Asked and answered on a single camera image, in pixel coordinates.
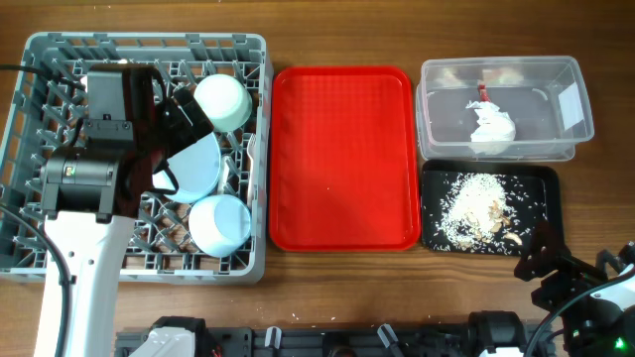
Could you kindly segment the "light blue plate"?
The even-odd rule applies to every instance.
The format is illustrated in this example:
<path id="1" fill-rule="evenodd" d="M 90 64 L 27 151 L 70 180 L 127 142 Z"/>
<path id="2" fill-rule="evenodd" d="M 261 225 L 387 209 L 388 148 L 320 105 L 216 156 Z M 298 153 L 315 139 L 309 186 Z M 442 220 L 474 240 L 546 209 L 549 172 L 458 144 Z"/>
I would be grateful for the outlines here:
<path id="1" fill-rule="evenodd" d="M 221 153 L 213 133 L 167 159 L 179 189 L 167 198 L 179 203 L 193 203 L 212 193 L 218 182 Z"/>

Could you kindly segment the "light green saucer bowl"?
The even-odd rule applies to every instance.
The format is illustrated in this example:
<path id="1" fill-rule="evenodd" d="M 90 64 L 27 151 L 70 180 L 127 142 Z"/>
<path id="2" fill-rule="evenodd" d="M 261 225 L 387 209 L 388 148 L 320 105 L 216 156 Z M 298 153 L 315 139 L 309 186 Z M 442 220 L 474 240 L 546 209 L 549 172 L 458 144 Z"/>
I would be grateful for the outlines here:
<path id="1" fill-rule="evenodd" d="M 225 258 L 250 237 L 251 212 L 236 196 L 212 195 L 192 207 L 189 229 L 200 251 L 214 258 Z"/>

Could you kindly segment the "rice food waste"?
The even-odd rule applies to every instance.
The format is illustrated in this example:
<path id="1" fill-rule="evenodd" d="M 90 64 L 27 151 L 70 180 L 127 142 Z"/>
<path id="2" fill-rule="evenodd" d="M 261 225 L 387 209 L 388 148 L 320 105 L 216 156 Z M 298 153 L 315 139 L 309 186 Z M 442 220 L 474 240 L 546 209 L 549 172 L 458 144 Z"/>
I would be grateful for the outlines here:
<path id="1" fill-rule="evenodd" d="M 522 247 L 513 231 L 517 210 L 507 203 L 501 175 L 459 174 L 442 199 L 441 221 L 434 224 L 432 249 L 443 252 L 511 255 L 506 244 Z"/>

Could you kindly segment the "grey dishwasher rack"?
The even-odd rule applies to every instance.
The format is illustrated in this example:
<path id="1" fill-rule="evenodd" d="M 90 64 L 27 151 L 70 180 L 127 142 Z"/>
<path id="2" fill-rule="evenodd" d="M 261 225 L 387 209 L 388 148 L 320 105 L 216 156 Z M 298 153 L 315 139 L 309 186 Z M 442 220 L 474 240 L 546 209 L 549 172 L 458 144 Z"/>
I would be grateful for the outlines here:
<path id="1" fill-rule="evenodd" d="M 54 149 L 71 136 L 87 109 L 76 83 L 100 62 L 128 60 L 154 65 L 163 81 L 157 95 L 193 88 L 206 76 L 226 73 L 250 93 L 253 109 L 239 130 L 218 137 L 230 157 L 225 192 L 247 201 L 247 145 L 257 135 L 251 235 L 225 258 L 202 253 L 188 229 L 191 208 L 146 194 L 127 247 L 124 282 L 184 285 L 240 285 L 259 282 L 266 261 L 268 146 L 273 66 L 266 40 L 258 34 L 39 32 L 22 54 L 1 143 L 1 200 L 31 225 L 42 225 L 41 169 Z"/>

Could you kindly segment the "white napkin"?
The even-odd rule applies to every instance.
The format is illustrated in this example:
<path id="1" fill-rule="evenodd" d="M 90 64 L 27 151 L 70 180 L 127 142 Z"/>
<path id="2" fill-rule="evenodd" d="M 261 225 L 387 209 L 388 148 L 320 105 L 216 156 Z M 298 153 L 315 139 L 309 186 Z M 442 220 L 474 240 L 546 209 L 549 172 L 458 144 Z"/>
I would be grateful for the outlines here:
<path id="1" fill-rule="evenodd" d="M 470 149 L 476 155 L 487 156 L 505 152 L 516 136 L 509 114 L 491 101 L 470 101 L 465 108 L 477 116 L 477 128 L 470 134 Z"/>

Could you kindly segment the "red plastic tray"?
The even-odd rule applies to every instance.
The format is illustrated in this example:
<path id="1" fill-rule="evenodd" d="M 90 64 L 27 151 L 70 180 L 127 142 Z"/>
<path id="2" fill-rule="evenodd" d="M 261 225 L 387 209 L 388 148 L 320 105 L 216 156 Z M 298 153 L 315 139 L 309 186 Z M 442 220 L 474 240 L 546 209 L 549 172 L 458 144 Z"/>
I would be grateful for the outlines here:
<path id="1" fill-rule="evenodd" d="M 274 80 L 269 233 L 288 252 L 404 251 L 422 231 L 413 90 L 391 65 Z"/>

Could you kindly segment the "white plastic fork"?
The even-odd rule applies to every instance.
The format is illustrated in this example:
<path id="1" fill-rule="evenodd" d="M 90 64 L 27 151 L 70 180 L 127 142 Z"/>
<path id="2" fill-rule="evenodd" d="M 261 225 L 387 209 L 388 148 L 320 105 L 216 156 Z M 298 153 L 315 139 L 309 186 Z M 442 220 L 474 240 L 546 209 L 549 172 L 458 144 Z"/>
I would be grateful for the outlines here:
<path id="1" fill-rule="evenodd" d="M 250 136 L 248 145 L 247 145 L 247 157 L 249 159 L 249 181 L 247 186 L 247 207 L 251 208 L 253 199 L 254 199 L 254 170 L 256 168 L 256 143 L 257 143 L 257 135 L 252 134 Z"/>

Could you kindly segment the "black tray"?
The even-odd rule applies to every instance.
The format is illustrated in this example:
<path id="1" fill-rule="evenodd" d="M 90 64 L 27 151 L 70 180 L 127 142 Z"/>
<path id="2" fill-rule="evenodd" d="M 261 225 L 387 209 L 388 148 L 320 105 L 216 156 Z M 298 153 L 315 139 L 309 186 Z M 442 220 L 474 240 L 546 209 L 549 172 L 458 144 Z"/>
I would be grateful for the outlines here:
<path id="1" fill-rule="evenodd" d="M 428 249 L 436 251 L 432 249 L 433 243 L 445 243 L 444 238 L 433 237 L 434 224 L 441 221 L 442 199 L 459 174 L 502 176 L 507 203 L 517 210 L 513 231 L 523 241 L 522 247 L 505 245 L 511 255 L 466 254 L 519 256 L 543 220 L 549 221 L 564 236 L 560 180 L 553 169 L 537 165 L 432 160 L 426 162 L 421 171 L 422 241 Z"/>

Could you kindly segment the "clear plastic bin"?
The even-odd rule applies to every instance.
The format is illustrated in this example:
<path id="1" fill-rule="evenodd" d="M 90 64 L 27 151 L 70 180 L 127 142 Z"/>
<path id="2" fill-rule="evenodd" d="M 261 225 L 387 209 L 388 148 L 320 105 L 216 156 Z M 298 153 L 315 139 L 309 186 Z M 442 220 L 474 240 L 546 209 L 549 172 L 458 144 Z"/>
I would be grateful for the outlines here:
<path id="1" fill-rule="evenodd" d="M 465 106 L 491 102 L 507 112 L 516 136 L 494 156 L 469 147 L 477 116 Z M 594 136 L 591 107 L 576 59 L 568 56 L 428 59 L 417 87 L 418 146 L 426 160 L 564 162 Z"/>

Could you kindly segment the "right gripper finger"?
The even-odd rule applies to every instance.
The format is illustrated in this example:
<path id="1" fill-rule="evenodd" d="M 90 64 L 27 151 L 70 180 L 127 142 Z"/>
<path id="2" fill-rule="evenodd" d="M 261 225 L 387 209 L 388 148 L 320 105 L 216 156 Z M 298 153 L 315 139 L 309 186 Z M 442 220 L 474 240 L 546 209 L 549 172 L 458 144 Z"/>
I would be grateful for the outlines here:
<path id="1" fill-rule="evenodd" d="M 571 256 L 561 232 L 549 221 L 543 220 L 535 227 L 533 236 L 524 248 L 514 268 L 514 276 L 522 281 L 543 278 Z"/>
<path id="2" fill-rule="evenodd" d="M 606 266 L 611 267 L 616 273 L 622 273 L 634 263 L 634 242 L 628 242 L 616 255 L 608 250 L 602 250 L 596 255 L 595 267 L 601 272 L 606 272 Z"/>

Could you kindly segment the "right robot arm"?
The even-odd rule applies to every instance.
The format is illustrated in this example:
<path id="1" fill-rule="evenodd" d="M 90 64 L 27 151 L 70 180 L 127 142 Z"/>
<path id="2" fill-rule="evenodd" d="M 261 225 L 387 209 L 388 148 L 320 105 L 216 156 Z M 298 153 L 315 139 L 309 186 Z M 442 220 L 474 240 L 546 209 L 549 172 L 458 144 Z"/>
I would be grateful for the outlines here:
<path id="1" fill-rule="evenodd" d="M 473 312 L 464 334 L 468 356 L 544 356 L 560 335 L 570 356 L 634 354 L 634 243 L 618 254 L 602 250 L 593 265 L 572 255 L 564 237 L 540 222 L 514 276 L 540 279 L 532 304 L 547 315 L 528 333 L 510 311 Z"/>

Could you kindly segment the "white plastic spoon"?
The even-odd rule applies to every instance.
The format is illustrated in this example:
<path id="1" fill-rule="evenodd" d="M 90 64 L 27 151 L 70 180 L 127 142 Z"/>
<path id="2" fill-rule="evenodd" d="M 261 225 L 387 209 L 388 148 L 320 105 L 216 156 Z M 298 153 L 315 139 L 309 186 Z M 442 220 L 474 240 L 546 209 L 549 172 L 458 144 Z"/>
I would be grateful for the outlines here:
<path id="1" fill-rule="evenodd" d="M 217 183 L 218 194 L 224 194 L 225 186 L 228 184 L 230 176 L 230 157 L 228 155 L 221 157 L 220 167 L 219 167 L 219 178 Z"/>

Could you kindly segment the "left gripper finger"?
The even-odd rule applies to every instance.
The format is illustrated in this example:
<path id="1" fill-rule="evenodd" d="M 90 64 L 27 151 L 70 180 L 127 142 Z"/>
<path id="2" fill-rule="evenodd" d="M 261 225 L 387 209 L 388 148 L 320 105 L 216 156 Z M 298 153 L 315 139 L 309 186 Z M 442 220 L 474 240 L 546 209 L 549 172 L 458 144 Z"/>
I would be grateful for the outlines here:
<path id="1" fill-rule="evenodd" d="M 179 184 L 170 169 L 158 171 L 152 175 L 150 193 L 174 195 L 179 191 Z"/>
<path id="2" fill-rule="evenodd" d="M 185 87 L 174 91 L 161 106 L 161 128 L 170 158 L 198 142 L 213 131 L 213 125 Z"/>

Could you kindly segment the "red snack wrapper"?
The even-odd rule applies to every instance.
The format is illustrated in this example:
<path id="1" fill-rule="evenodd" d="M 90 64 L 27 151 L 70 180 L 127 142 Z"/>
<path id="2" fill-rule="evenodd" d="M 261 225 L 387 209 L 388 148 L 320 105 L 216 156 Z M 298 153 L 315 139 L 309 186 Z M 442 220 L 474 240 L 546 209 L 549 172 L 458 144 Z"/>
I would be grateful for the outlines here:
<path id="1" fill-rule="evenodd" d="M 491 101 L 491 99 L 490 99 L 490 97 L 488 95 L 486 86 L 483 83 L 479 83 L 478 84 L 477 90 L 478 90 L 478 93 L 479 93 L 480 100 L 482 102 L 490 102 Z"/>

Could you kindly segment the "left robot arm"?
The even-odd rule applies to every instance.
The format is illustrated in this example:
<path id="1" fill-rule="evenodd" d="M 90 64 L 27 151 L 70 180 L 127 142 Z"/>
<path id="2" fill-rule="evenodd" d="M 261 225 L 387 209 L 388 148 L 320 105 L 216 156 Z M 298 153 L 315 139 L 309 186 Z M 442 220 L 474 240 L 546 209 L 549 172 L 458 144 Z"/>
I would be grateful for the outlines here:
<path id="1" fill-rule="evenodd" d="M 149 84 L 93 84 L 86 143 L 55 149 L 45 165 L 42 210 L 49 266 L 38 356 L 106 356 L 120 270 L 152 176 L 187 143 L 163 126 Z"/>

